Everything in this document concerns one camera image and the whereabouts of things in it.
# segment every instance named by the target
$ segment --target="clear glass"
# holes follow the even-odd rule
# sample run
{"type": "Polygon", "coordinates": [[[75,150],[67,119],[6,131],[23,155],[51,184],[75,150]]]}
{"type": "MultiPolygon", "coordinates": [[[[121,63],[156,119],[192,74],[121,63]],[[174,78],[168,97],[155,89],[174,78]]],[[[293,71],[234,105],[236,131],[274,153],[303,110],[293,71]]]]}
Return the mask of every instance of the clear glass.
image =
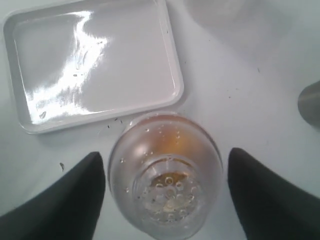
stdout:
{"type": "Polygon", "coordinates": [[[222,181],[211,137],[172,112],[131,122],[109,160],[112,196],[126,219],[158,240],[184,240],[203,226],[222,181]]]}

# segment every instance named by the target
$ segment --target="rectangular tray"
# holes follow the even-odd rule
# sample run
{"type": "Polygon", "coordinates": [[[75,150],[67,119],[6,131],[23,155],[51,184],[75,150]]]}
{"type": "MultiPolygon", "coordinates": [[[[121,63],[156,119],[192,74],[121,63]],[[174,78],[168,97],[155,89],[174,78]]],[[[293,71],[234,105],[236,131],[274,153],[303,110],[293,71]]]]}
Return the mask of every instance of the rectangular tray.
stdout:
{"type": "Polygon", "coordinates": [[[15,13],[3,35],[28,133],[169,106],[184,90],[165,0],[85,0],[15,13]]]}

